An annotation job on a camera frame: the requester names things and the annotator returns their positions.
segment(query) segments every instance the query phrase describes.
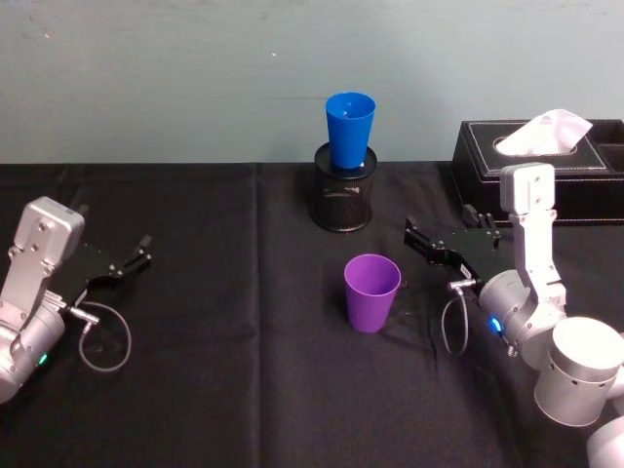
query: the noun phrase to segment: plastic cup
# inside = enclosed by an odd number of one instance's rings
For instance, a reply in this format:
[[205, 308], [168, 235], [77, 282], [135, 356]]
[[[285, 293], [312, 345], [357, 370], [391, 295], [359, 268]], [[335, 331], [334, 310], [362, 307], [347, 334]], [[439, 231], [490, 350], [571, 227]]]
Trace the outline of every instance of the plastic cup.
[[401, 284], [401, 271], [385, 256], [366, 253], [344, 267], [347, 314], [351, 326], [362, 333], [380, 331]]
[[355, 169], [364, 162], [374, 109], [374, 100], [361, 93], [339, 93], [326, 102], [331, 163], [336, 167]]

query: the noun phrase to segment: table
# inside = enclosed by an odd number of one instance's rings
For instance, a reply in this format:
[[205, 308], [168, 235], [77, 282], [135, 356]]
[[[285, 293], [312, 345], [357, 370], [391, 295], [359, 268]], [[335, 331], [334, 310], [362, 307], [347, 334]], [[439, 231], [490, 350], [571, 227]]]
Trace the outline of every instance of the table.
[[[0, 409], [0, 466], [585, 467], [587, 437], [614, 415], [551, 422], [532, 400], [536, 373], [507, 358], [476, 308], [464, 356], [444, 350], [454, 276], [407, 248], [403, 230], [408, 214], [432, 234], [461, 226], [448, 163], [381, 164], [372, 222], [351, 234], [309, 217], [312, 164], [1, 169], [0, 246], [23, 206], [48, 195], [88, 204], [83, 239], [112, 253], [150, 234], [154, 261], [112, 303], [134, 335], [127, 366], [87, 369], [68, 319], [49, 364]], [[555, 230], [569, 315], [624, 330], [623, 234]], [[342, 268], [364, 252], [404, 276], [373, 336], [344, 314]], [[8, 258], [0, 266], [4, 278]]]

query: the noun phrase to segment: blue plastic cup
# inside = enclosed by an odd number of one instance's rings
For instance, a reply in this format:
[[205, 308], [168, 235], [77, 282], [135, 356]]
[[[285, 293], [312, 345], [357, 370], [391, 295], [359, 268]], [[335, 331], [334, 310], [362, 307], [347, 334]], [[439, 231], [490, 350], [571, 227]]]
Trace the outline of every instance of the blue plastic cup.
[[339, 93], [325, 104], [331, 163], [341, 169], [360, 167], [367, 156], [374, 100], [361, 93]]

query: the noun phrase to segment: purple plastic cup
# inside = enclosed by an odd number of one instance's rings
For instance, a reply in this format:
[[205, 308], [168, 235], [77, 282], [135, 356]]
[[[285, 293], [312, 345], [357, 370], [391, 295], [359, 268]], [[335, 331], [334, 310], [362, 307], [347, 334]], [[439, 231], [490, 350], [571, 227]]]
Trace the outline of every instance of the purple plastic cup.
[[401, 270], [385, 256], [365, 253], [344, 267], [347, 314], [351, 326], [362, 333], [379, 332], [401, 284]]

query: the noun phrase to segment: pen holder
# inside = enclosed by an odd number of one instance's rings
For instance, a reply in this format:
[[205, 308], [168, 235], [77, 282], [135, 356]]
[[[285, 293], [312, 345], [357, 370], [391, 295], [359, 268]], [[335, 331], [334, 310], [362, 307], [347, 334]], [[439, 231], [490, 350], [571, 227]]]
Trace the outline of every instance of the pen holder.
[[312, 217], [333, 232], [351, 232], [366, 226], [372, 217], [371, 194], [377, 157], [368, 148], [364, 163], [356, 169], [332, 164], [330, 145], [325, 143], [314, 156], [316, 166]]

